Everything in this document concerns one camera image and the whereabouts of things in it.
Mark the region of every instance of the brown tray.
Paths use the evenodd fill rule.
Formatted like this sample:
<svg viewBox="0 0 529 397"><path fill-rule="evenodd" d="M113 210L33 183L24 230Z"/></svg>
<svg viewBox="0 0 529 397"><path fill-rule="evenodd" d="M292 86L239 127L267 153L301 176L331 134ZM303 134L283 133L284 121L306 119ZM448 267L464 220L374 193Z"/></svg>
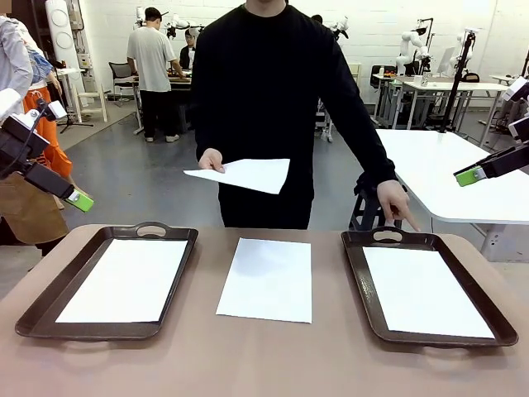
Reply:
<svg viewBox="0 0 529 397"><path fill-rule="evenodd" d="M378 238L381 232L391 232L392 236L390 238L382 237L382 239L377 240L375 235ZM381 227L371 232L344 232L341 234L341 238L346 247L347 256L355 275L369 324L373 332L381 339L387 342L431 347L467 348L506 347L518 342L517 332L440 237L425 233L406 233L395 227ZM386 246L439 252L467 296L490 327L495 339L389 331L362 249L365 246Z"/></svg>
<svg viewBox="0 0 529 397"><path fill-rule="evenodd" d="M160 227L165 235L139 235L144 227ZM81 252L51 282L31 307L18 320L15 330L23 337L39 337L74 341L130 341L153 337L161 329L180 277L185 271L198 231L178 229L157 222L134 227L103 227ZM160 320L152 323L56 323L64 307L72 299L93 267L98 263L112 239L187 241L180 267L165 301Z"/></svg>

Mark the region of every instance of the tray handle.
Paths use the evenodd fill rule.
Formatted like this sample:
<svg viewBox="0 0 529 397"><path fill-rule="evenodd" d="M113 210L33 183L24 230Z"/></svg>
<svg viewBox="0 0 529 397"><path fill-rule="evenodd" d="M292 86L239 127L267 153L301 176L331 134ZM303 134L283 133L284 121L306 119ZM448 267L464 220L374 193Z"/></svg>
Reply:
<svg viewBox="0 0 529 397"><path fill-rule="evenodd" d="M391 232L393 235L396 234L396 235L400 236L400 238L387 237L387 238L384 238L384 239L381 239L381 240L376 239L375 235L377 233L381 233L381 232ZM394 244L395 242L405 242L412 235L411 233L405 232L402 229L397 229L396 227L393 227L393 226L377 227L377 228L371 230L370 233L371 233L371 238L373 239L373 241L381 242L381 243L391 243L391 244Z"/></svg>
<svg viewBox="0 0 529 397"><path fill-rule="evenodd" d="M161 222L143 222L139 223L133 227L131 227L130 230L132 230L138 237L140 237L140 230L144 227L159 227L160 229L163 229L165 231L165 236L169 235L169 232L172 230L172 227L167 226L164 223Z"/></svg>

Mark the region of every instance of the person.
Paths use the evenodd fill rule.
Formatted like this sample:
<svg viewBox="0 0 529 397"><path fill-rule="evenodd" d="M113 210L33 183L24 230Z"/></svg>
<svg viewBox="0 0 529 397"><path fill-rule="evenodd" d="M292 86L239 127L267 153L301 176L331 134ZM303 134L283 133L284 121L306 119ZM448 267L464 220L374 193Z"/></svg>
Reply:
<svg viewBox="0 0 529 397"><path fill-rule="evenodd" d="M319 14L313 15L312 19L316 22L320 22L321 24L323 24L323 17Z"/></svg>
<svg viewBox="0 0 529 397"><path fill-rule="evenodd" d="M270 73L270 54L281 73ZM279 195L220 184L224 225L308 227L318 98L376 183L386 218L418 229L335 37L285 0L246 0L198 39L191 106L199 166L222 172L223 163L245 158L291 160ZM344 183L352 180L344 170Z"/></svg>
<svg viewBox="0 0 529 397"><path fill-rule="evenodd" d="M33 50L44 56L44 53L36 44L29 30L23 22L20 22L16 19L12 21L17 22L17 30L20 34L22 41L26 45L28 50ZM62 88L60 87L59 80L55 77L53 72L48 74L48 80L53 84L57 90L59 96L62 95ZM24 97L24 112L29 112L31 109L37 108L37 100L44 99L47 103L51 102L50 91L48 90L48 85L45 79L42 79L38 83L30 86L27 95ZM37 133L45 138L50 144L44 149L43 155L37 159L41 164L45 165L49 169L53 170L66 180L68 180L78 191L83 194L86 194L81 188L75 183L74 178L72 177L73 164L69 157L63 152L60 148L59 140L57 139L57 123L50 122L45 117L43 117L39 124L36 127ZM59 208L64 208L63 204L56 200Z"/></svg>
<svg viewBox="0 0 529 397"><path fill-rule="evenodd" d="M160 122L165 134L165 141L175 142L179 139L174 132L171 110L171 83L165 68L170 62L181 79L185 79L180 63L174 56L169 39L159 32L162 15L154 7L145 10L146 26L133 31L129 37L127 62L133 74L140 77L140 96L143 108L143 125L145 140L155 140L156 120Z"/></svg>
<svg viewBox="0 0 529 397"><path fill-rule="evenodd" d="M15 89L22 98L33 72L17 22L0 16L0 90ZM13 112L23 112L22 103ZM68 234L68 228L51 194L26 182L18 173L0 180L0 244L36 245L48 254Z"/></svg>
<svg viewBox="0 0 529 397"><path fill-rule="evenodd" d="M188 44L180 51L180 65L184 69L192 69L195 59L195 44L197 38L193 35L191 30L187 29L185 31L185 40Z"/></svg>

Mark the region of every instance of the sheet of paper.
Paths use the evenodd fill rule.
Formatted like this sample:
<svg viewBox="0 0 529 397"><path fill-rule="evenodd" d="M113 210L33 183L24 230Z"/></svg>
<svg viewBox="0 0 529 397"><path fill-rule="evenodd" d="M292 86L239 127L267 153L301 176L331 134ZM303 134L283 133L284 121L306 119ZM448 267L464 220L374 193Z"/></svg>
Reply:
<svg viewBox="0 0 529 397"><path fill-rule="evenodd" d="M186 175L215 180L260 192L279 194L287 180L290 160L239 160L224 165L224 174L214 170L184 171Z"/></svg>
<svg viewBox="0 0 529 397"><path fill-rule="evenodd" d="M113 240L56 322L158 321L186 245Z"/></svg>
<svg viewBox="0 0 529 397"><path fill-rule="evenodd" d="M365 247L390 331L494 338L441 255Z"/></svg>
<svg viewBox="0 0 529 397"><path fill-rule="evenodd" d="M311 323L311 245L241 238L217 314Z"/></svg>

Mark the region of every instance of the white wall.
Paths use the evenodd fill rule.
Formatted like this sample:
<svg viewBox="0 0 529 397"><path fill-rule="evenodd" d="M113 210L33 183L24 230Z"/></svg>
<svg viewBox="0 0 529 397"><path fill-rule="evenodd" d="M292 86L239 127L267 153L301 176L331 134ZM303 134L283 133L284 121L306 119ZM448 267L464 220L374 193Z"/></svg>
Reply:
<svg viewBox="0 0 529 397"><path fill-rule="evenodd" d="M170 15L178 13L181 17L207 25L243 1L81 0L94 72L104 87L110 89L112 74L107 63L126 61L126 43L136 19L136 6L157 7ZM369 86L371 67L395 64L402 32L415 28L419 18L435 18L433 31L436 36L431 47L434 70L445 48L457 44L457 34L466 26L472 26L484 30L478 34L470 69L481 73L482 77L487 77L492 71L520 73L518 69L522 68L529 46L529 28L523 16L529 17L527 0L412 3L390 0L290 0L290 4L309 16L321 14L325 22L333 22L343 15L349 17L350 39L342 37L340 43L349 62L362 64L359 86L366 103L374 103L376 98ZM179 32L179 38L173 41L175 52L178 54L184 46L183 33Z"/></svg>

